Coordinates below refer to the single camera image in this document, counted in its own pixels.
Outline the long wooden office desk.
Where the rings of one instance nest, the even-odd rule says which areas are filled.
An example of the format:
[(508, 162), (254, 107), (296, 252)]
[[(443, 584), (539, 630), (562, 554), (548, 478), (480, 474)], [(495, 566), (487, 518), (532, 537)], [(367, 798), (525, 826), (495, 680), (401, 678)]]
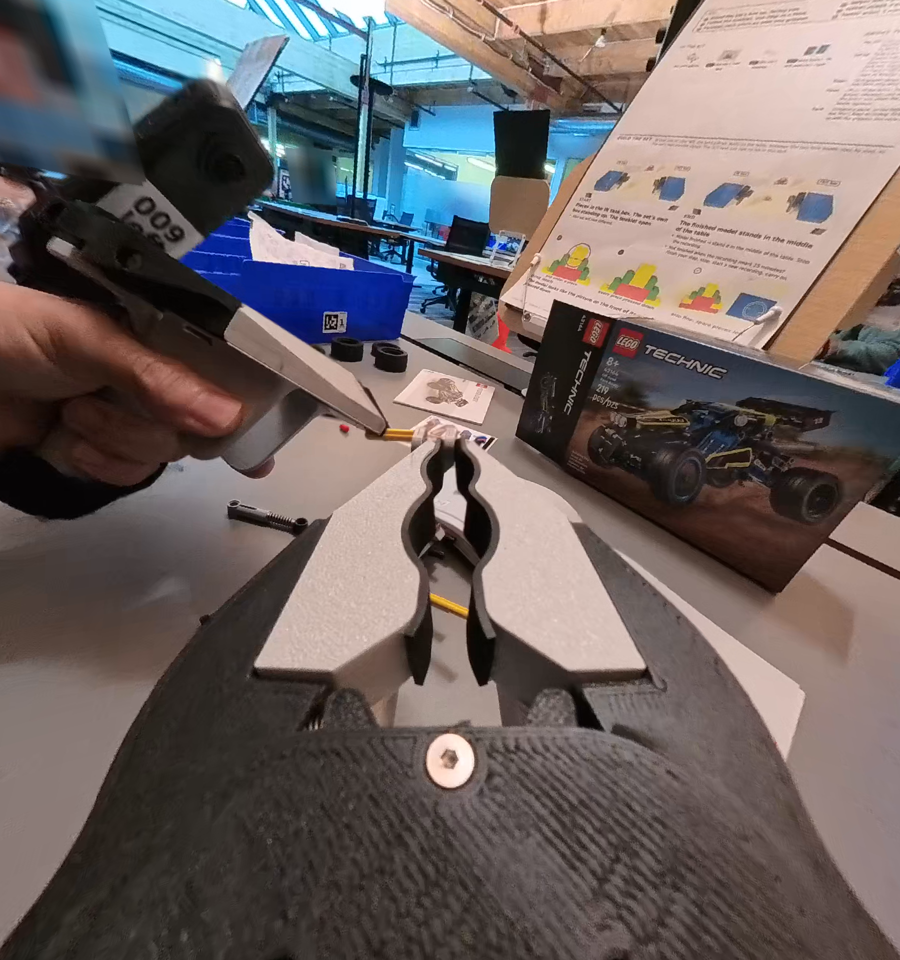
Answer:
[(353, 221), (336, 215), (298, 208), (271, 199), (258, 199), (250, 210), (277, 230), (303, 234), (339, 248), (348, 255), (367, 259), (382, 243), (396, 247), (398, 262), (410, 272), (420, 239), (394, 226)]

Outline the grey lego chassis assembly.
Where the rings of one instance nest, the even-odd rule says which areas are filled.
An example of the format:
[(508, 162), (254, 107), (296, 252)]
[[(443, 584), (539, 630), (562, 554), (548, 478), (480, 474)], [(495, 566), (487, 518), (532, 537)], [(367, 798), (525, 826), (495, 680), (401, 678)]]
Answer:
[[(420, 423), (411, 432), (409, 439), (410, 449), (417, 450), (426, 442), (431, 441), (454, 442), (459, 437), (460, 430), (461, 427), (450, 420), (438, 420), (435, 416), (430, 417)], [(452, 602), (434, 593), (430, 593), (429, 600), (431, 606), (438, 610), (463, 620), (468, 618), (468, 608), (466, 606)]]

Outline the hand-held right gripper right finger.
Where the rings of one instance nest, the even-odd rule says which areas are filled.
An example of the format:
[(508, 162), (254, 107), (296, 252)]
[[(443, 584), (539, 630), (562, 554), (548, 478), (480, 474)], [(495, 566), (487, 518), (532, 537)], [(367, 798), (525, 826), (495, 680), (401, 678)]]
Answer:
[(502, 725), (523, 726), (545, 690), (643, 681), (648, 668), (581, 539), (579, 513), (472, 440), (455, 443), (464, 538), (476, 553), (466, 648), (495, 686)]

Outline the person's left hand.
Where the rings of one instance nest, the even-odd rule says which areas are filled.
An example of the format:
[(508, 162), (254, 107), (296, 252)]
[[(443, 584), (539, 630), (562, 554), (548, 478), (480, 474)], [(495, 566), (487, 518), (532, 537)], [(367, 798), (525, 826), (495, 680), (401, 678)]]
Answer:
[(130, 487), (185, 457), (188, 438), (227, 437), (245, 414), (112, 319), (0, 282), (0, 456), (58, 428), (66, 470)]

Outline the lego set box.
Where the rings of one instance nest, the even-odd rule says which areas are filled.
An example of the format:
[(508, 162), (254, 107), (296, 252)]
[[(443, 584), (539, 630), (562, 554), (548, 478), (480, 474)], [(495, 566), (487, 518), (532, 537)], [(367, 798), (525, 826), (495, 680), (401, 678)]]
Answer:
[(900, 391), (558, 299), (516, 436), (778, 594), (900, 468)]

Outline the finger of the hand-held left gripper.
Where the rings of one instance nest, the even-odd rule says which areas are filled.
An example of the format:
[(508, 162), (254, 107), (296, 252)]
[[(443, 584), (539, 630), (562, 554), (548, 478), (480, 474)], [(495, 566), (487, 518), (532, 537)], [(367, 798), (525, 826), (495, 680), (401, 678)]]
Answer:
[(382, 436), (388, 430), (387, 419), (375, 398), (353, 372), (252, 307), (240, 306), (223, 337), (230, 347), (267, 367), (352, 425), (374, 436)]

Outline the small closed instruction booklet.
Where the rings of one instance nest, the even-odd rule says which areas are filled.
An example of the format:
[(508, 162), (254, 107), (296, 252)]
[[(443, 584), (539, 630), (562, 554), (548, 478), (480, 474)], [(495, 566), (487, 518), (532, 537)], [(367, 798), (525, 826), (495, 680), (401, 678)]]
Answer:
[(481, 426), (495, 393), (496, 388), (491, 383), (424, 368), (394, 397), (393, 402), (468, 426)]

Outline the white paper sheets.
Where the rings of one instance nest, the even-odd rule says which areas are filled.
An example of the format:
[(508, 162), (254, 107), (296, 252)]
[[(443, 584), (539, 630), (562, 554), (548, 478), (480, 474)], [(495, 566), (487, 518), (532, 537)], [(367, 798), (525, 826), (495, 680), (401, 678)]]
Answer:
[(303, 236), (290, 239), (254, 212), (248, 213), (249, 244), (254, 262), (354, 271), (353, 259), (335, 247)]

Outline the black office chair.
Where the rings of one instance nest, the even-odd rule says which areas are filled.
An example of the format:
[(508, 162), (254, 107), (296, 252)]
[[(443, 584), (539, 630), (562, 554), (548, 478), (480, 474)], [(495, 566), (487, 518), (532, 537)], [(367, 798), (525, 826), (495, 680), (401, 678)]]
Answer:
[[(447, 254), (481, 257), (489, 242), (490, 235), (491, 230), (488, 222), (455, 214), (449, 226), (442, 251)], [(435, 305), (444, 305), (451, 310), (456, 309), (459, 288), (450, 286), (446, 279), (443, 279), (441, 283), (441, 293), (434, 294), (421, 301), (421, 313), (426, 313), (428, 307)]]

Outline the black lego shock absorber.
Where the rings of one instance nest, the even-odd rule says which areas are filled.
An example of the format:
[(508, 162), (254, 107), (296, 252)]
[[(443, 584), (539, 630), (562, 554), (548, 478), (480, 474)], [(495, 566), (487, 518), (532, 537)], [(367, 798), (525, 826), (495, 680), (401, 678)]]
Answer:
[(302, 534), (310, 525), (310, 521), (305, 517), (288, 517), (278, 512), (254, 507), (236, 499), (226, 504), (226, 516), (228, 520), (233, 522), (254, 525), (292, 536)]

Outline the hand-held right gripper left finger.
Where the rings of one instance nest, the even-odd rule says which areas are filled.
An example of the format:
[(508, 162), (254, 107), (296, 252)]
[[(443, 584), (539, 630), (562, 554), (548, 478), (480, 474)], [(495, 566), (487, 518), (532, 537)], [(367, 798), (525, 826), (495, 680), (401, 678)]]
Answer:
[(432, 658), (430, 575), (422, 556), (437, 534), (445, 444), (427, 440), (336, 509), (254, 662), (256, 674), (330, 690), (371, 705)]

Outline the blue storage bin with tag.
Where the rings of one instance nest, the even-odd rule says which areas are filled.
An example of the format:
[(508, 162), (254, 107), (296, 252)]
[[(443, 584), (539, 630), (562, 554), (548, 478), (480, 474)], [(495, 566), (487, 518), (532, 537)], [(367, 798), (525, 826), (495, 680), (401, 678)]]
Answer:
[(352, 264), (352, 269), (330, 269), (244, 260), (240, 296), (309, 344), (337, 336), (360, 342), (396, 340), (414, 276), (359, 257)]

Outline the open instruction booklet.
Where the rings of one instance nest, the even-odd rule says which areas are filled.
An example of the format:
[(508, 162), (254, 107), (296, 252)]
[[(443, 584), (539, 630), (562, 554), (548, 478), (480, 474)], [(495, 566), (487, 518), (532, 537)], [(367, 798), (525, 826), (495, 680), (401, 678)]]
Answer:
[[(477, 492), (502, 495), (501, 504), (488, 507), (501, 524), (496, 546), (478, 552), (476, 534), (466, 533), (469, 502), (460, 481), (448, 468), (441, 491), (433, 500), (436, 527), (456, 539), (458, 549), (474, 564), (487, 560), (482, 576), (487, 589), (487, 611), (501, 615), (507, 630), (532, 628), (534, 639), (556, 641), (558, 664), (581, 666), (586, 677), (600, 666), (598, 655), (610, 655), (610, 667), (636, 664), (636, 642), (625, 637), (616, 604), (600, 585), (598, 574), (587, 570), (588, 556), (577, 541), (577, 511), (545, 486), (526, 481), (469, 440), (462, 441), (477, 457)], [(639, 564), (615, 550), (611, 554), (641, 576), (650, 587), (689, 620), (729, 668), (764, 721), (783, 757), (804, 706), (804, 690), (717, 627), (696, 608)]]

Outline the black tan padded pillar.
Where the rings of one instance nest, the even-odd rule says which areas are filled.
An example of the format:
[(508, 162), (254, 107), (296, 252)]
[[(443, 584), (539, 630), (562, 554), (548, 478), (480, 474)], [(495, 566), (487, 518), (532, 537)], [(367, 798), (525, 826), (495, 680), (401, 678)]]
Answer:
[(496, 111), (493, 114), (495, 175), (490, 186), (492, 234), (530, 240), (550, 206), (548, 159), (551, 112), (548, 109)]

